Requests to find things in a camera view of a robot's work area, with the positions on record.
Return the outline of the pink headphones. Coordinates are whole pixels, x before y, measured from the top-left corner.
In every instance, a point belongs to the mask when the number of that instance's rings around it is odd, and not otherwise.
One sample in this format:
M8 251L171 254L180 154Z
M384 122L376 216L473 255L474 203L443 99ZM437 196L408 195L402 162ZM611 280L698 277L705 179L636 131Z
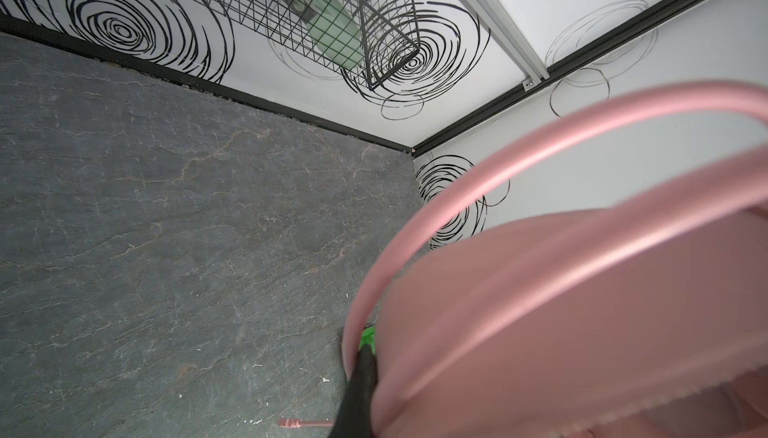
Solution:
M426 255L485 192L593 136L767 90L687 82L591 106L494 153L386 247L344 328L376 326L374 437L763 437L767 149L610 208L516 220Z

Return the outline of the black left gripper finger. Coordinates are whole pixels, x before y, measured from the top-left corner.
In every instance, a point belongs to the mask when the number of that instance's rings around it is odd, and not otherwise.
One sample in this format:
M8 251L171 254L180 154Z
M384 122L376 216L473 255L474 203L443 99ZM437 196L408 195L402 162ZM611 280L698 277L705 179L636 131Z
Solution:
M347 383L329 438L373 438L371 403L378 383L377 360L371 347L362 347Z

